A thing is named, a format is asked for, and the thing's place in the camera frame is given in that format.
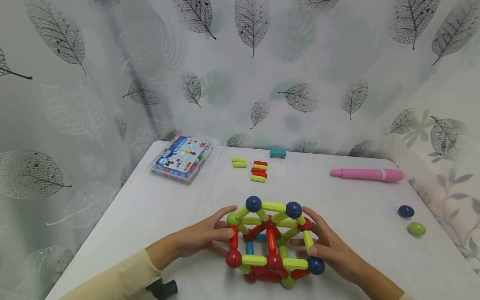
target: green ball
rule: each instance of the green ball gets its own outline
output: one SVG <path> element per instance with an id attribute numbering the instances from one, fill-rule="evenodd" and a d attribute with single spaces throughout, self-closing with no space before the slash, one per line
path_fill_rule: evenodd
<path id="1" fill-rule="evenodd" d="M 422 223 L 419 222 L 411 222 L 407 229 L 410 231 L 411 234 L 413 234 L 416 237 L 421 237 L 425 233 L 427 233 L 427 229 Z"/>

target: navy blue ball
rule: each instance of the navy blue ball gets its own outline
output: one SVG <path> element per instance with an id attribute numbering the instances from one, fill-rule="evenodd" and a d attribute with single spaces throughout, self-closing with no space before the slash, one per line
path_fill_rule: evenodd
<path id="1" fill-rule="evenodd" d="M 415 211 L 413 208 L 411 208 L 408 205 L 402 205 L 401 207 L 398 208 L 398 215 L 403 217 L 403 218 L 410 218 L 415 214 Z"/>
<path id="2" fill-rule="evenodd" d="M 321 258 L 310 256 L 307 262 L 308 270 L 313 275 L 321 275 L 325 271 L 325 263 Z"/>
<path id="3" fill-rule="evenodd" d="M 292 218 L 292 219 L 299 218 L 302 213 L 301 205 L 294 201 L 288 202 L 286 213 L 289 218 Z"/>
<path id="4" fill-rule="evenodd" d="M 262 200 L 257 196 L 250 196 L 247 198 L 247 201 L 245 201 L 245 206 L 249 212 L 256 213 L 262 208 Z"/>

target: leaf print curtain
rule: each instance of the leaf print curtain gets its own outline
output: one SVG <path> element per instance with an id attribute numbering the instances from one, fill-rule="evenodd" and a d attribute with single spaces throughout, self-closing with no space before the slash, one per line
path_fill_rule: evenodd
<path id="1" fill-rule="evenodd" d="M 0 299 L 44 299 L 179 132 L 391 159 L 480 274 L 479 6 L 3 1 Z"/>

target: stacked sticks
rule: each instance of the stacked sticks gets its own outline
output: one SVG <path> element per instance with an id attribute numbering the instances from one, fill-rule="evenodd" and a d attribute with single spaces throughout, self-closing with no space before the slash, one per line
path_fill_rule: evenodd
<path id="1" fill-rule="evenodd" d="M 252 175 L 250 176 L 250 180 L 265 182 L 267 179 L 267 166 L 268 164 L 266 162 L 255 160 L 253 162 Z"/>

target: left hand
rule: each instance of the left hand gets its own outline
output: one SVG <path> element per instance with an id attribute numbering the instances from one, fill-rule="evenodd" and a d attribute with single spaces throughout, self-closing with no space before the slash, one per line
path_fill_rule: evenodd
<path id="1" fill-rule="evenodd" d="M 203 249 L 211 249 L 222 256 L 227 255 L 227 250 L 213 241 L 228 242 L 234 235 L 227 222 L 220 219 L 235 210 L 236 205 L 224 207 L 205 220 L 153 243 L 145 249 L 150 260 L 161 271 L 177 258 L 191 256 Z"/>

